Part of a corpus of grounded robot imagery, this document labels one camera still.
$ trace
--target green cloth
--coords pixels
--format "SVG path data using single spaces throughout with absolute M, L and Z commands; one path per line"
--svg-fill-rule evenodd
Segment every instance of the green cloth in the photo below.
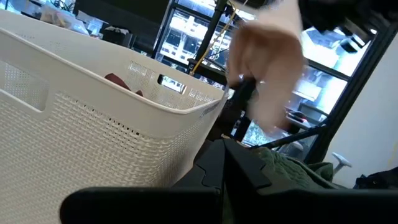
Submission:
M 329 162 L 308 166 L 268 148 L 253 149 L 252 153 L 266 162 L 267 172 L 273 172 L 279 177 L 291 180 L 291 183 L 296 185 L 293 187 L 307 190 L 340 188 L 331 183 L 333 164 Z

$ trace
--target white wall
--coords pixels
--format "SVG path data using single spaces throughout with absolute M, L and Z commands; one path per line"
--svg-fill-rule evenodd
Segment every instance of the white wall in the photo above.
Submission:
M 337 165 L 337 152 L 349 160 L 333 182 L 353 187 L 361 174 L 398 166 L 398 36 L 332 139 L 325 161 Z

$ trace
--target laundry basket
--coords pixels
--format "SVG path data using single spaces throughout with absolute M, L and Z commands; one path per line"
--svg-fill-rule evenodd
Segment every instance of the laundry basket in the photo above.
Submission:
M 132 50 L 0 10 L 0 223 L 57 223 L 85 187 L 172 185 L 225 101 Z

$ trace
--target white plastic basket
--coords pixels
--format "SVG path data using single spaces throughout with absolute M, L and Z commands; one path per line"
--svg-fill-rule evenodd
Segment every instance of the white plastic basket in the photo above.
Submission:
M 84 187 L 172 185 L 226 101 L 132 50 L 3 10 L 0 87 L 0 223 L 57 223 L 62 200 Z

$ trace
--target yellow cable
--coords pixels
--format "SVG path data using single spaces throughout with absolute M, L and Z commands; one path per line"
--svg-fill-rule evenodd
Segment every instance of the yellow cable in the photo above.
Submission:
M 205 59 L 207 53 L 209 52 L 209 50 L 211 49 L 211 47 L 214 45 L 214 43 L 217 42 L 217 40 L 219 39 L 219 37 L 221 37 L 221 35 L 223 34 L 223 32 L 226 31 L 226 30 L 229 28 L 229 26 L 231 25 L 231 23 L 232 23 L 232 21 L 233 21 L 233 19 L 234 19 L 234 17 L 235 17 L 235 14 L 236 14 L 236 6 L 235 6 L 232 2 L 229 2 L 229 3 L 231 3 L 231 5 L 234 7 L 234 12 L 232 13 L 231 18 L 229 18 L 229 21 L 225 24 L 225 26 L 223 27 L 223 29 L 221 30 L 221 32 L 218 34 L 218 36 L 217 36 L 217 38 L 214 40 L 214 42 L 211 43 L 211 44 L 207 47 L 205 53 L 201 56 L 201 58 L 199 59 L 199 61 L 198 61 L 197 64 L 195 65 L 195 67 L 193 68 L 192 72 L 190 73 L 191 76 L 195 74 L 195 71 L 197 70 L 197 68 L 199 67 L 199 65 L 201 64 L 201 62 Z

